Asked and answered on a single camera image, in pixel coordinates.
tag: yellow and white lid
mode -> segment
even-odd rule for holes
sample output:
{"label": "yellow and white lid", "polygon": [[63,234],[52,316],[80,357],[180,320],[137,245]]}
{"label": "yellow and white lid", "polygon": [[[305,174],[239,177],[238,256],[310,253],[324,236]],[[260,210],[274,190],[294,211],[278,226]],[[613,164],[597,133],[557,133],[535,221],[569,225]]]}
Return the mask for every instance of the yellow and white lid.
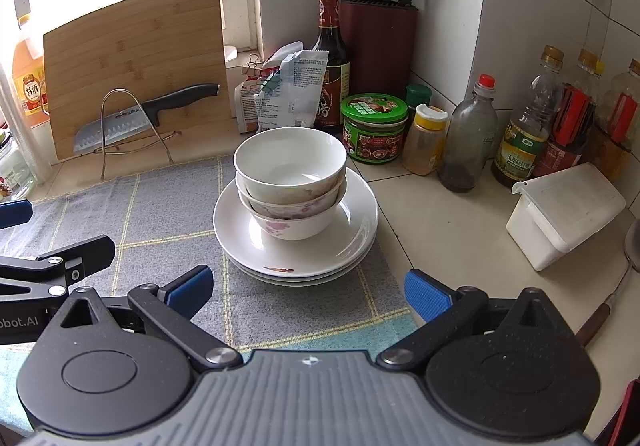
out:
{"label": "yellow and white lid", "polygon": [[428,131],[443,131],[447,126],[449,113],[433,105],[421,103],[415,108],[414,123]]}

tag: blue gripper pad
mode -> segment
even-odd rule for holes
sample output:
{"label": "blue gripper pad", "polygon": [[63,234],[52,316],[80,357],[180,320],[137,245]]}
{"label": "blue gripper pad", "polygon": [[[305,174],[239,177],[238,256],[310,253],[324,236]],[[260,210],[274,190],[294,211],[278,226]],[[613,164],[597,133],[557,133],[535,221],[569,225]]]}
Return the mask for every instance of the blue gripper pad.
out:
{"label": "blue gripper pad", "polygon": [[455,293],[420,269],[411,269],[404,277],[404,297],[426,322],[451,307]]}
{"label": "blue gripper pad", "polygon": [[196,266],[162,287],[158,298],[190,320],[209,301],[212,293],[213,272],[207,266]]}
{"label": "blue gripper pad", "polygon": [[29,222],[33,215],[33,206],[27,200],[0,204],[0,230]]}

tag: cutting board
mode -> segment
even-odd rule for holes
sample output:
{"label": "cutting board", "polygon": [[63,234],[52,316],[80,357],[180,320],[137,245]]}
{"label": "cutting board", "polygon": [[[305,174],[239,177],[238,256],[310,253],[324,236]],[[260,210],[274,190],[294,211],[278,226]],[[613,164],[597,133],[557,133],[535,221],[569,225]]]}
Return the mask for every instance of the cutting board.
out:
{"label": "cutting board", "polygon": [[[59,159],[73,155],[76,133],[100,118],[102,99],[115,88],[128,89],[143,102],[196,83],[220,84],[216,97],[161,111],[161,134],[231,118],[220,0],[112,4],[46,33],[44,60]],[[134,103],[129,95],[112,94],[105,115]]]}

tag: white lid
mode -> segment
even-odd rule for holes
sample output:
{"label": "white lid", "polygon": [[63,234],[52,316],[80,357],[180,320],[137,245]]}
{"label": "white lid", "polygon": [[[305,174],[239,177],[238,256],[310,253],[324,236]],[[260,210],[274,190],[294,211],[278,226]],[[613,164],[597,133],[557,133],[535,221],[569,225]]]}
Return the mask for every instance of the white lid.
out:
{"label": "white lid", "polygon": [[625,207],[622,195],[591,163],[517,182],[511,193],[529,198],[527,212],[562,253],[599,232]]}
{"label": "white lid", "polygon": [[449,118],[448,112],[432,105],[427,105],[426,103],[418,105],[415,108],[415,113],[420,116],[420,118],[428,119],[429,121],[439,121],[440,123],[447,121],[447,118]]}

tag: plaid cloth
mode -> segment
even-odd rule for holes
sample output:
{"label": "plaid cloth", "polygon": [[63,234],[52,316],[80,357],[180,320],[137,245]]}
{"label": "plaid cloth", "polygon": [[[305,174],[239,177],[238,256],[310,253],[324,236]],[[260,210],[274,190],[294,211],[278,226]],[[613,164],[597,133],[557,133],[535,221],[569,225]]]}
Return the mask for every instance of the plaid cloth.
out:
{"label": "plaid cloth", "polygon": [[[280,287],[234,266],[212,213],[233,180],[231,156],[121,177],[42,200],[28,224],[0,231],[0,254],[35,257],[104,233],[116,243],[108,269],[84,280],[101,296],[168,283],[197,264],[214,272],[210,301],[193,322],[248,357],[252,349],[366,349],[376,355],[415,330],[378,243],[356,269],[312,287]],[[15,376],[30,345],[0,347],[0,422],[29,429]]]}

